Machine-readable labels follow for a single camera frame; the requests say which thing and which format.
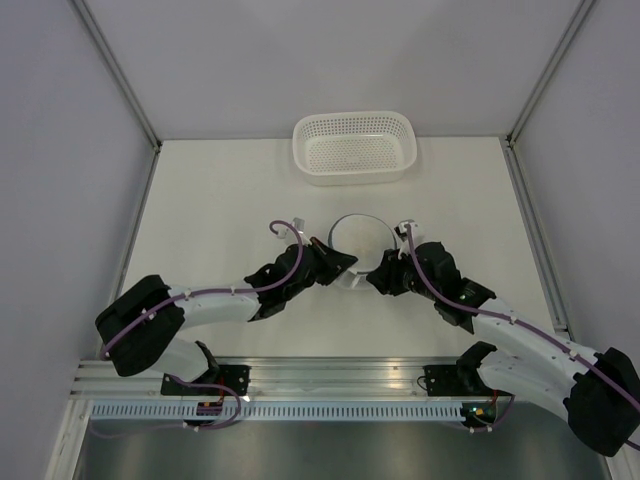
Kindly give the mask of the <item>round white mesh laundry bag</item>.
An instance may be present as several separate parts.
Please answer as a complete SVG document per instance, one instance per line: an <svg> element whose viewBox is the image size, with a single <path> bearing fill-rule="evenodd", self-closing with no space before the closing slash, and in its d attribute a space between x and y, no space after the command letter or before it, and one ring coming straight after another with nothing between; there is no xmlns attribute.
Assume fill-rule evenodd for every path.
<svg viewBox="0 0 640 480"><path fill-rule="evenodd" d="M339 218L329 231L328 243L333 250L357 258L334 282L340 288L354 291L372 290L367 275L380 266L386 250L398 248L392 229L383 220L365 214Z"/></svg>

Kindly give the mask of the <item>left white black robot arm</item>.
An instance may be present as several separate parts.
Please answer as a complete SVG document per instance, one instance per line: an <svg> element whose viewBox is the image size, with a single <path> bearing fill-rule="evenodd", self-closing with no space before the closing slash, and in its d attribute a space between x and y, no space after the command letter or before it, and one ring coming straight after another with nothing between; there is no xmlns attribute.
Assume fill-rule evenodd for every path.
<svg viewBox="0 0 640 480"><path fill-rule="evenodd" d="M97 316L101 356L121 377L151 370L176 378L195 395L209 395L221 377L219 364L204 342L180 339L181 331L270 318L304 290L333 283L357 262L313 237L288 246L229 287L171 287L159 275L147 275Z"/></svg>

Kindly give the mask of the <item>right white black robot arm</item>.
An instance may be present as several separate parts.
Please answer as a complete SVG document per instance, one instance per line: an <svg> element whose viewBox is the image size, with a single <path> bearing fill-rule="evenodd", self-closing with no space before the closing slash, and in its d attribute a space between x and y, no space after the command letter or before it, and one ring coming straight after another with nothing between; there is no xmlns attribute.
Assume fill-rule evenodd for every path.
<svg viewBox="0 0 640 480"><path fill-rule="evenodd" d="M383 295L428 298L445 322L476 337L457 361L463 392L489 388L533 403L606 457L633 444L639 375L620 350L598 352L533 326L492 290L462 276L439 242L386 251L367 280Z"/></svg>

